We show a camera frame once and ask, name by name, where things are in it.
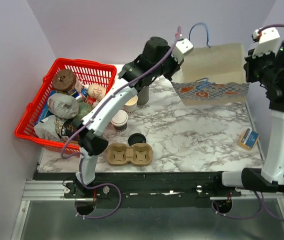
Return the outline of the blue checkered paper bag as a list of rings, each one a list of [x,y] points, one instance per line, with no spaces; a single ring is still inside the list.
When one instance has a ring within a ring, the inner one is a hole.
[[[246,101],[245,49],[241,43],[193,48],[171,81],[186,106],[224,105]]]

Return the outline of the white plastic cup lid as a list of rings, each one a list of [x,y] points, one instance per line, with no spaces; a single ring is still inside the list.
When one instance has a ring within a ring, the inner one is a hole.
[[[117,114],[111,119],[111,123],[116,127],[125,125],[128,121],[128,114],[124,110],[119,110]]]

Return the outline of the black plastic cup lid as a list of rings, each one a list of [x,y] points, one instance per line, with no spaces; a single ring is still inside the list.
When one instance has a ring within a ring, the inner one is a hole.
[[[133,146],[134,144],[145,144],[146,137],[141,133],[134,133],[128,138],[128,144]]]

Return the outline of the black paper coffee cup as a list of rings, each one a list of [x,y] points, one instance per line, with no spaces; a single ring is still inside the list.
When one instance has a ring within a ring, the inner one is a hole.
[[[125,123],[123,125],[114,125],[113,127],[117,132],[122,132],[122,131],[125,131],[127,129],[127,123]]]

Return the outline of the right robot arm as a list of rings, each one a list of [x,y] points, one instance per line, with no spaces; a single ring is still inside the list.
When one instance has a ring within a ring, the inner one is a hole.
[[[269,50],[257,56],[248,52],[243,66],[248,83],[259,82],[266,88],[272,112],[271,137],[262,168],[244,168],[221,172],[221,178],[212,182],[212,191],[223,196],[230,188],[266,193],[284,193],[284,40],[278,52]]]

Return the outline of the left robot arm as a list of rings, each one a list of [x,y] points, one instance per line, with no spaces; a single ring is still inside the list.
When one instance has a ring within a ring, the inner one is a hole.
[[[180,69],[184,56],[192,47],[180,42],[180,34],[172,45],[161,37],[151,37],[142,53],[125,64],[118,74],[113,87],[82,120],[74,122],[79,136],[80,163],[76,178],[75,191],[83,198],[92,194],[92,182],[95,180],[95,168],[98,156],[108,147],[103,133],[112,118],[122,109],[126,102],[137,95],[143,88],[151,85],[157,77],[164,76],[171,80]]]

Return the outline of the grey straw holder cup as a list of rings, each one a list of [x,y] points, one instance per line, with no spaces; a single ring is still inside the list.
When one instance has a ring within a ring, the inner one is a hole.
[[[138,94],[138,106],[143,106],[149,101],[149,86],[144,87]]]

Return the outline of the beige drink bottle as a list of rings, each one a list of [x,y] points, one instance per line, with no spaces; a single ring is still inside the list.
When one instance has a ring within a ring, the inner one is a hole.
[[[84,88],[87,90],[90,97],[98,101],[101,101],[106,95],[106,88],[97,83],[91,85],[85,84]]]

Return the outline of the red plastic basket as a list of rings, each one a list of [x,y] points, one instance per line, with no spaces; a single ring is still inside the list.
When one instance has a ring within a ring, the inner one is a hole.
[[[33,127],[40,120],[49,116],[46,104],[47,99],[54,92],[52,80],[63,69],[69,69],[74,72],[82,84],[99,84],[106,88],[107,91],[113,86],[117,73],[116,66],[91,60],[58,58],[52,64],[48,73],[43,77],[42,85],[33,101],[27,105],[14,131],[14,135],[19,139],[31,141],[47,150],[58,153],[62,151],[64,143],[39,138],[35,134]]]

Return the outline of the cardboard cup carrier tray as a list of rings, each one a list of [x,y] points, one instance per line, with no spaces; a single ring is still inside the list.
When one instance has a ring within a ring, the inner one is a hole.
[[[146,143],[136,143],[132,146],[123,143],[112,143],[107,148],[106,159],[112,166],[133,164],[143,167],[152,162],[153,150]]]

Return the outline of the green melon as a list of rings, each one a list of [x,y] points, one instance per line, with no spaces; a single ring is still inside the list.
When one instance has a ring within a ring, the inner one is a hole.
[[[78,113],[75,116],[76,119],[82,120],[87,114],[89,114],[94,107],[86,102],[80,102],[78,107]]]

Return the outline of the red blue drink can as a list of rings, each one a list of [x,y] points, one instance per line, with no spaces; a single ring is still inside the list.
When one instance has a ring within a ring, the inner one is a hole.
[[[81,84],[80,82],[77,82],[71,90],[67,92],[69,96],[74,97],[79,103],[85,102],[85,100],[88,97],[88,87],[87,84]]]

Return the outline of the brown round bread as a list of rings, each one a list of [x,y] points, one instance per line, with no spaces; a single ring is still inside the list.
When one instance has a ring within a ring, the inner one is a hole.
[[[75,91],[77,78],[69,69],[60,70],[52,80],[53,88],[61,93],[72,95]]]

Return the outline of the grey paper food bag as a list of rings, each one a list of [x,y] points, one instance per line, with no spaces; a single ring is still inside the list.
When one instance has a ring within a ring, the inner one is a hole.
[[[47,100],[48,110],[62,119],[74,118],[79,112],[78,101],[69,95],[54,93]]]

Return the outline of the black ice cream tub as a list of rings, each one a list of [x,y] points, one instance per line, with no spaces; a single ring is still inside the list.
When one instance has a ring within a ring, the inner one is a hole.
[[[77,128],[72,124],[72,119],[67,119],[61,127],[61,137],[64,141],[68,140]]]

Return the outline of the white printed food bag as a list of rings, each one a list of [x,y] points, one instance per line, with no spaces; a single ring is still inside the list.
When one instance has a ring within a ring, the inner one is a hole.
[[[40,139],[61,141],[61,129],[66,122],[65,119],[50,115],[40,120],[34,127],[34,132]]]

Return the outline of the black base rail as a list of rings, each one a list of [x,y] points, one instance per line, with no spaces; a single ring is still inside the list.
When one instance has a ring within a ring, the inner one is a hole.
[[[74,201],[81,208],[210,208],[216,202],[228,213],[240,200],[260,208],[253,192],[222,186],[219,172],[97,173],[88,188],[69,173],[36,173],[27,185],[38,200]]]

